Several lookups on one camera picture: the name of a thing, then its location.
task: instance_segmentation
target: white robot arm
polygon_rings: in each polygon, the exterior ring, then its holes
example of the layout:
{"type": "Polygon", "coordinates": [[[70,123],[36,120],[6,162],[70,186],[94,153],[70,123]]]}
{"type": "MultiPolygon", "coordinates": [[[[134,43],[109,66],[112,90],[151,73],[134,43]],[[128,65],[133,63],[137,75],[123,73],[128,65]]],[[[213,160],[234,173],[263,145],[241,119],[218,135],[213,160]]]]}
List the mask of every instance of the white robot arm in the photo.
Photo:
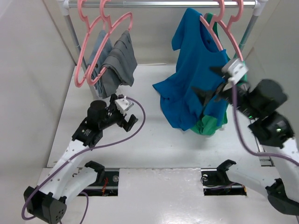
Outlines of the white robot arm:
{"type": "Polygon", "coordinates": [[[66,151],[50,171],[48,176],[39,184],[45,182],[54,172],[57,172],[37,192],[37,189],[28,187],[24,192],[28,213],[49,223],[57,224],[65,214],[66,206],[87,186],[93,183],[101,183],[105,167],[90,161],[73,176],[86,151],[91,150],[103,137],[103,130],[117,124],[119,127],[130,131],[138,119],[131,115],[129,121],[125,120],[127,111],[133,106],[133,102],[123,96],[113,94],[110,105],[101,100],[91,103],[87,110],[87,117],[72,136],[66,151]]]}
{"type": "Polygon", "coordinates": [[[252,155],[271,157],[281,178],[273,180],[243,169],[242,165],[235,161],[227,160],[217,169],[202,169],[205,177],[203,184],[225,186],[239,183],[268,198],[279,212],[299,216],[299,151],[292,139],[294,132],[288,120],[275,111],[287,100],[287,96],[275,81],[269,79],[262,80],[251,92],[240,86],[233,86],[231,83],[238,83],[248,71],[239,59],[232,59],[224,67],[214,67],[211,70],[227,82],[222,83],[215,92],[193,88],[199,100],[204,104],[217,95],[218,99],[226,99],[234,105],[235,126],[242,145],[252,155]],[[238,127],[236,110],[250,119],[256,119],[249,128],[267,154],[248,149],[238,127]]]}

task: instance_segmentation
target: hanging rod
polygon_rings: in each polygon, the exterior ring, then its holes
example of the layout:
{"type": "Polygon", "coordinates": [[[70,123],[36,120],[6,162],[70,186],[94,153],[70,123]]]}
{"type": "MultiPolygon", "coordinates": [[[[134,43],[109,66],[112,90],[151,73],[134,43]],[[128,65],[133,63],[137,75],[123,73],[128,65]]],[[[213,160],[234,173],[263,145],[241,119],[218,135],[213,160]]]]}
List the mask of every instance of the hanging rod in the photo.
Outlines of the hanging rod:
{"type": "MultiPolygon", "coordinates": [[[[225,8],[235,8],[238,6],[236,1],[225,1],[225,8]]],[[[82,4],[85,8],[98,8],[100,2],[88,1],[82,4]]],[[[245,1],[244,7],[254,8],[256,1],[245,1]]],[[[69,1],[69,8],[77,8],[77,2],[69,1]]],[[[216,1],[121,1],[107,2],[105,7],[109,8],[218,8],[219,3],[216,1]]]]}

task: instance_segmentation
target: pink hanger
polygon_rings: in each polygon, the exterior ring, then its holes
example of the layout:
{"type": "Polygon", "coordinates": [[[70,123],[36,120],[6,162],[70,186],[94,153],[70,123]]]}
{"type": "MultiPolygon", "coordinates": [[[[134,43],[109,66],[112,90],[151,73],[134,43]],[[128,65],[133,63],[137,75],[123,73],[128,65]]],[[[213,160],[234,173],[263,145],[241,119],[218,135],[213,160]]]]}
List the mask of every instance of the pink hanger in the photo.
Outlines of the pink hanger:
{"type": "Polygon", "coordinates": [[[239,11],[238,11],[238,14],[236,16],[232,15],[229,18],[229,21],[228,21],[227,25],[222,21],[224,11],[225,11],[224,0],[214,0],[214,1],[217,1],[219,3],[220,14],[218,16],[213,15],[210,24],[206,21],[206,19],[202,15],[200,16],[200,21],[204,24],[204,26],[210,32],[213,40],[215,41],[215,43],[217,45],[218,50],[221,51],[221,50],[223,50],[223,47],[222,47],[217,35],[213,31],[213,25],[214,25],[215,22],[217,22],[222,27],[222,29],[224,30],[224,32],[228,36],[229,40],[233,44],[234,50],[235,50],[236,54],[238,55],[238,57],[241,59],[241,61],[243,61],[243,56],[242,56],[242,53],[240,51],[240,48],[239,48],[237,42],[235,41],[234,36],[230,32],[230,28],[231,28],[233,22],[239,21],[239,19],[241,18],[242,14],[243,14],[243,10],[244,10],[243,0],[235,0],[238,3],[239,11]]]}
{"type": "Polygon", "coordinates": [[[81,48],[81,52],[80,52],[80,55],[79,55],[79,59],[78,59],[78,63],[77,63],[77,67],[76,67],[76,71],[75,71],[75,75],[74,75],[74,80],[75,80],[75,86],[76,87],[81,87],[84,83],[84,81],[87,79],[87,83],[89,85],[94,85],[97,83],[97,81],[99,80],[99,78],[104,74],[104,72],[106,71],[107,68],[103,68],[100,72],[100,74],[94,79],[92,80],[92,72],[93,72],[93,69],[98,61],[98,58],[106,44],[106,42],[108,41],[110,35],[113,33],[113,31],[116,29],[116,27],[118,25],[121,24],[122,21],[124,21],[126,18],[130,17],[130,25],[129,25],[129,28],[128,30],[130,30],[132,28],[132,25],[133,25],[133,15],[131,12],[128,12],[126,14],[124,14],[123,16],[121,16],[113,25],[111,25],[111,19],[110,19],[110,15],[108,16],[105,16],[104,14],[104,5],[107,1],[111,1],[111,0],[102,0],[100,2],[100,16],[98,16],[93,22],[91,25],[89,25],[89,20],[88,20],[88,16],[84,16],[83,13],[82,13],[82,3],[83,1],[86,1],[86,0],[78,0],[78,12],[79,12],[79,16],[81,18],[81,20],[83,22],[85,22],[86,24],[86,28],[87,28],[87,33],[85,35],[85,38],[83,40],[83,44],[82,44],[82,48],[81,48]],[[79,77],[79,70],[80,70],[80,67],[81,67],[81,64],[82,64],[82,59],[83,59],[83,55],[84,55],[84,52],[85,52],[85,49],[86,49],[86,45],[87,45],[87,42],[89,40],[89,37],[90,37],[90,34],[91,32],[93,31],[93,28],[95,27],[95,25],[100,21],[100,20],[103,20],[103,30],[105,30],[106,26],[106,22],[108,23],[108,32],[107,34],[105,35],[101,45],[100,45],[100,48],[98,49],[95,57],[94,57],[94,60],[92,62],[92,64],[90,66],[87,67],[86,69],[86,72],[82,78],[81,81],[78,80],[78,77],[79,77]]]}

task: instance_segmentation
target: screw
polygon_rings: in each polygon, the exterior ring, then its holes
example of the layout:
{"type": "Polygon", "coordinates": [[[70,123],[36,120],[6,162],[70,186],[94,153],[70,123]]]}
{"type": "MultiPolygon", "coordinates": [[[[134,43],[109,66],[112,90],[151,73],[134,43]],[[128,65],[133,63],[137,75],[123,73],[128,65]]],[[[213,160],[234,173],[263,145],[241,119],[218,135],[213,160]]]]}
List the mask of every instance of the screw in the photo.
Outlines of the screw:
{"type": "Polygon", "coordinates": [[[113,180],[113,182],[118,182],[119,177],[117,175],[115,175],[115,176],[113,176],[112,180],[113,180]]]}
{"type": "Polygon", "coordinates": [[[202,181],[206,182],[208,180],[208,175],[203,174],[202,176],[202,181]]]}

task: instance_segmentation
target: white floor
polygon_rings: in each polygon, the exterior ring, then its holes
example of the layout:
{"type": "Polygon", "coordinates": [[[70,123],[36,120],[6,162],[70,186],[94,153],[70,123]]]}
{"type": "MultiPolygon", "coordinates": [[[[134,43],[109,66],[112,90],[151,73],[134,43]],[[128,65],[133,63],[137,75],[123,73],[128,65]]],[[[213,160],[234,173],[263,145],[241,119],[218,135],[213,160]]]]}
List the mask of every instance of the white floor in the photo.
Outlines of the white floor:
{"type": "MultiPolygon", "coordinates": [[[[152,85],[165,80],[174,72],[174,65],[137,66],[133,87],[122,86],[119,93],[130,96],[143,105],[147,115],[144,128],[125,143],[88,153],[81,166],[94,160],[107,168],[204,168],[216,167],[226,159],[250,168],[260,166],[259,159],[246,153],[239,143],[230,107],[227,112],[228,124],[223,131],[217,131],[212,137],[197,135],[192,131],[182,132],[169,125],[160,109],[160,96],[152,85]]],[[[71,82],[48,167],[53,167],[67,148],[92,100],[87,84],[77,88],[71,82]]],[[[140,119],[131,132],[126,133],[114,125],[104,131],[99,145],[124,139],[139,127],[142,122],[140,108],[135,105],[130,112],[140,119]]],[[[247,144],[257,151],[254,137],[247,128],[249,121],[242,115],[239,115],[239,119],[247,144]]]]}
{"type": "MultiPolygon", "coordinates": [[[[49,171],[43,169],[41,178],[49,171]]],[[[275,168],[260,167],[259,172],[277,176],[275,168]]],[[[200,177],[196,168],[121,169],[119,195],[90,197],[83,224],[298,224],[250,189],[248,196],[203,196],[200,177]]],[[[75,198],[63,224],[79,224],[85,205],[85,197],[75,198]]]]}

